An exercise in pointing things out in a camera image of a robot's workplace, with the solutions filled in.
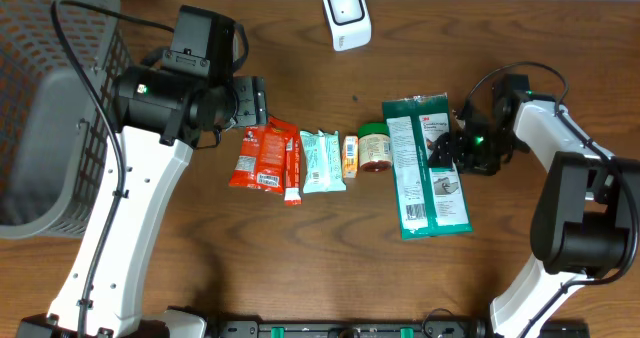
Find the green white wipes pack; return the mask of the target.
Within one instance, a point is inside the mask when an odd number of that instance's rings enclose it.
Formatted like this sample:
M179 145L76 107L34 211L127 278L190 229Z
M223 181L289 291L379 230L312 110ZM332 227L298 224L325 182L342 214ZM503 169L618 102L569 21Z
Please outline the green white wipes pack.
M382 110L390 136L401 238L472 232L457 169L428 163L436 140L450 131L448 96L386 101Z

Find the green lid jar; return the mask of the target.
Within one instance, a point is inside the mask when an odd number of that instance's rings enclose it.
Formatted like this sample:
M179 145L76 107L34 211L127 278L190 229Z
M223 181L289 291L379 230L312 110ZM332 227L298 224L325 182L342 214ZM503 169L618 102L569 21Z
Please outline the green lid jar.
M359 166L365 172L389 170L393 164L391 139L385 123L367 123L358 130Z

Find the red snack bag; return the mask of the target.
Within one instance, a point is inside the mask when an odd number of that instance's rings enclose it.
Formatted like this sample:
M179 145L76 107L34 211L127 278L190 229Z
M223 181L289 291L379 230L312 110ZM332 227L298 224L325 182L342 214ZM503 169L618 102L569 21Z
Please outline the red snack bag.
M297 131L273 117L266 125L247 127L229 186L284 194L287 145Z

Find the small orange box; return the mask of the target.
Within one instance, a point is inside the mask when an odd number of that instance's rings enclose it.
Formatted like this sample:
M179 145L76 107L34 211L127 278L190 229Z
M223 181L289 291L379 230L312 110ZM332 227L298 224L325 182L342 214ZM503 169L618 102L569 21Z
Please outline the small orange box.
M352 179L358 172L358 137L346 136L342 147L342 176L344 179Z

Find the light teal snack pack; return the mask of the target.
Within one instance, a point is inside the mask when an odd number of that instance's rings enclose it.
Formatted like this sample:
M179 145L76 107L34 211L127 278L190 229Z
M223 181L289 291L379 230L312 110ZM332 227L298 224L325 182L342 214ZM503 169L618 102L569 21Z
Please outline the light teal snack pack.
M342 178L339 132L300 132L306 158L303 193L341 192L347 189Z

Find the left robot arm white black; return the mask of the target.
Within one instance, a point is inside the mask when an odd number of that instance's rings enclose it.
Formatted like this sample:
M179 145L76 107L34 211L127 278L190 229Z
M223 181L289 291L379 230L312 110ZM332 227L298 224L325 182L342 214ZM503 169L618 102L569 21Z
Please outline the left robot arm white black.
M145 279L168 201L202 132L267 121L259 76L215 78L132 66L114 83L116 133L80 250L45 313L20 337L207 337L206 317L142 312Z

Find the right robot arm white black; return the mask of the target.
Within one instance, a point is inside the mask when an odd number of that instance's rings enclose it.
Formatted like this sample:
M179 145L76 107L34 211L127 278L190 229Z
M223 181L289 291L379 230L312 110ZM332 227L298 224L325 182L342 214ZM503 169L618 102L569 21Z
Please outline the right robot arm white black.
M426 143L432 167L496 174L517 151L547 177L530 228L532 254L490 305L492 337L538 337L579 289L622 278L639 251L639 163L589 137L561 100L506 73L492 87L491 120L465 102L459 128Z

